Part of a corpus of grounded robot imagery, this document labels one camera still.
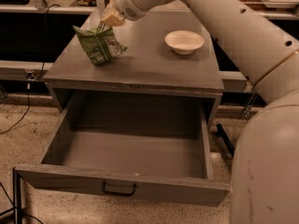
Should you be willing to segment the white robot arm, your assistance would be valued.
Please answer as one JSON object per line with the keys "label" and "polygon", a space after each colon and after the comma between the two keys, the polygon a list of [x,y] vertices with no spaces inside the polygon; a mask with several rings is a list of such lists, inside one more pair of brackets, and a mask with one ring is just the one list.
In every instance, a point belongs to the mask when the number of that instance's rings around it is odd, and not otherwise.
{"label": "white robot arm", "polygon": [[[173,0],[111,0],[111,25],[136,21]],[[299,224],[299,41],[238,0],[180,0],[267,105],[238,138],[231,224]]]}

